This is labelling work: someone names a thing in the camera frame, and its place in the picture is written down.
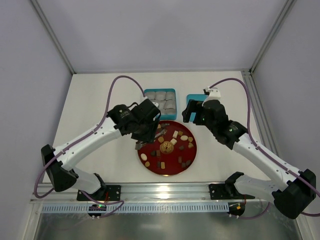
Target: blue tray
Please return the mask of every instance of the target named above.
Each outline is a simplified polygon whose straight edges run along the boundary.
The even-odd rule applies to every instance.
[[[174,92],[175,96],[175,114],[166,114],[161,115],[160,120],[176,120],[177,119],[177,112],[178,112],[178,106],[177,106],[177,93],[176,90],[173,88],[148,88],[144,90],[144,93],[148,92]]]
[[[197,100],[197,101],[204,101],[207,98],[205,94],[189,94],[186,96],[186,104],[188,105],[189,100]],[[193,112],[190,116],[190,122],[195,120],[196,114]]]

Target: black mounting plate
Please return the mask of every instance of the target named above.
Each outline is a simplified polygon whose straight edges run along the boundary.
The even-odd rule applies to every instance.
[[[121,196],[121,185],[106,185],[106,192],[108,194],[108,201],[119,201]],[[79,202],[90,201],[85,195],[80,191],[76,196],[76,200]],[[96,201],[105,201],[106,195],[102,196],[100,199],[95,199]]]
[[[235,200],[244,200],[244,195],[238,193],[238,194],[230,194],[226,190],[226,184],[225,183],[212,183],[209,185],[209,192],[210,192],[210,198],[211,200],[229,200],[229,199],[235,199]],[[251,195],[245,195],[246,199],[255,199],[254,196]]]

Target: white wall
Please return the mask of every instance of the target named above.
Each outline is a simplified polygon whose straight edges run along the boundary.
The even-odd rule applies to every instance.
[[[38,0],[76,72],[250,68],[285,0]]]
[[[14,240],[71,74],[27,0],[0,1],[0,238]]]
[[[283,158],[320,189],[320,1],[297,1],[254,74]],[[311,205],[320,212],[320,200]],[[314,219],[320,228],[320,221]]]

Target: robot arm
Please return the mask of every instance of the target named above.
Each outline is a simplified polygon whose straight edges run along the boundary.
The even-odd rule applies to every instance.
[[[208,95],[205,101],[189,101],[182,112],[183,122],[189,122],[191,113],[195,113],[194,124],[206,126],[219,143],[247,158],[271,179],[264,181],[236,172],[225,181],[228,191],[267,200],[274,203],[282,214],[295,219],[315,199],[316,194],[287,171],[292,171],[314,187],[315,174],[309,169],[302,172],[291,166],[254,139],[256,145],[284,165],[287,171],[279,167],[255,147],[247,128],[239,122],[229,120],[225,107],[218,101],[219,90],[207,88],[204,93]]]
[[[70,142],[56,148],[46,145],[41,149],[43,165],[62,152],[46,169],[56,192],[75,188],[87,192],[94,199],[103,196],[106,193],[106,185],[101,177],[96,173],[82,171],[76,168],[76,165],[102,145],[127,134],[132,134],[131,138],[138,141],[154,142],[160,110],[147,98],[140,104],[134,104],[136,106],[132,109],[123,104],[116,105],[107,113],[104,122],[96,131],[94,126]],[[70,143],[90,132],[93,134],[64,152]]]

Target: red plate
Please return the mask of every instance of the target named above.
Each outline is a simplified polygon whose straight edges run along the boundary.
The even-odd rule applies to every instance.
[[[165,132],[165,134],[158,136],[153,144],[146,144],[138,150],[139,159],[147,169],[155,174],[166,176],[179,174],[188,169],[196,158],[197,144],[195,137],[188,128],[176,121],[163,120],[159,124],[161,128],[157,129],[156,134],[160,132],[162,134]],[[175,138],[177,143],[173,145],[171,140],[174,138],[173,134],[175,131],[181,131],[183,132],[183,136],[191,137],[192,142],[190,142],[191,139],[183,141],[181,140],[181,136],[178,135]],[[160,137],[164,138],[163,142],[159,142]],[[141,154],[145,154],[147,160],[142,160]]]

